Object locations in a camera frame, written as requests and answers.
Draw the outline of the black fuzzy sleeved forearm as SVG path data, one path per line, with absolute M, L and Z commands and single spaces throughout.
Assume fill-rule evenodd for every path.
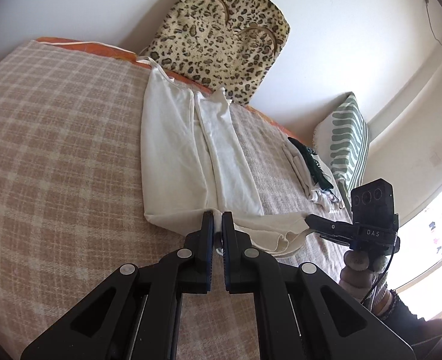
M 414 350 L 431 350 L 442 337 L 442 319 L 418 318 L 386 284 L 375 297 L 372 312 Z

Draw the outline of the grey knitted gloved hand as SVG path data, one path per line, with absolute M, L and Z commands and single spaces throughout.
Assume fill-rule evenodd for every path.
M 387 256 L 382 255 L 370 262 L 367 252 L 347 250 L 339 285 L 360 302 L 381 276 L 388 260 Z

